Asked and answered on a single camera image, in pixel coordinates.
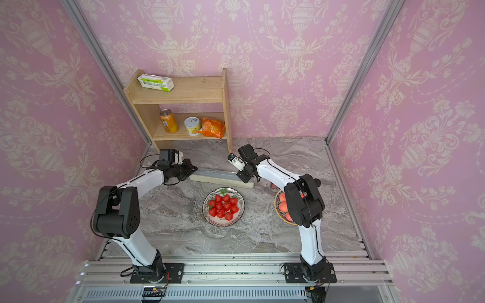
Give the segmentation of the cream plastic wrap dispenser box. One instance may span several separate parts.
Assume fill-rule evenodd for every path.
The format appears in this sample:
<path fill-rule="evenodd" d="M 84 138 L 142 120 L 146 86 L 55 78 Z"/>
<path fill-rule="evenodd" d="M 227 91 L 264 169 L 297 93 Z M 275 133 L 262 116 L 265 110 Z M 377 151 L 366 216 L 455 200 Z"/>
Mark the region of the cream plastic wrap dispenser box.
<path fill-rule="evenodd" d="M 246 189 L 253 189 L 255 186 L 255 179 L 251 178 L 247 183 L 243 182 L 237 177 L 235 172 L 227 172 L 223 170 L 208 170 L 201 169 L 194 172 L 189 177 L 192 181 L 202 183 L 220 184 L 226 187 L 240 187 Z"/>

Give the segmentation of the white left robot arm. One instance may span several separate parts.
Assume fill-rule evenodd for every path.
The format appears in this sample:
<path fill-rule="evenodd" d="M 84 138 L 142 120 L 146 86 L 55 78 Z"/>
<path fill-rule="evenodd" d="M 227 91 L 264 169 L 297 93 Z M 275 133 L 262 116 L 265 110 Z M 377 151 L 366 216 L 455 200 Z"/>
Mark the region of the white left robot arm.
<path fill-rule="evenodd" d="M 132 265 L 120 273 L 121 277 L 129 277 L 133 284 L 170 283 L 170 273 L 161 253 L 141 231 L 139 199 L 159 186 L 168 186 L 170 179 L 177 179 L 174 184 L 178 184 L 197 170 L 190 159 L 184 158 L 183 152 L 163 149 L 159 159 L 142 174 L 100 189 L 90 220 L 91 229 L 95 236 L 117 243 L 130 258 Z"/>

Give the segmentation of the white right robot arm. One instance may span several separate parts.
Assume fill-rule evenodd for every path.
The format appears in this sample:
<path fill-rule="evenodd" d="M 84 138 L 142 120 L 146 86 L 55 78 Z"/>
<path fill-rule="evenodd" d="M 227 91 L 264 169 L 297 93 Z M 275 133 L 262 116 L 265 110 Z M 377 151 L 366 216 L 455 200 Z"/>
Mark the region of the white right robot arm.
<path fill-rule="evenodd" d="M 250 145 L 229 154 L 228 161 L 237 169 L 237 177 L 244 183 L 251 178 L 266 179 L 283 190 L 289 215 L 298 226 L 301 238 L 301 272 L 310 282 L 336 283 L 337 277 L 331 262 L 322 249 L 321 225 L 325 209 L 319 192 L 321 182 L 309 174 L 299 175 L 284 169 L 268 155 L 259 155 Z"/>

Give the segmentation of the patterned plate of strawberries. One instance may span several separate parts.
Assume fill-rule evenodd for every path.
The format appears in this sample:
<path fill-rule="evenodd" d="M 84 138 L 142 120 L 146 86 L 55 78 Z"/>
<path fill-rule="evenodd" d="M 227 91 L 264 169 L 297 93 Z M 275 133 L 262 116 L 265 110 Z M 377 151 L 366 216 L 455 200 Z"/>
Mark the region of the patterned plate of strawberries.
<path fill-rule="evenodd" d="M 230 227 L 237 223 L 245 211 L 240 192 L 232 188 L 219 188 L 209 193 L 202 206 L 206 221 L 216 227 Z"/>

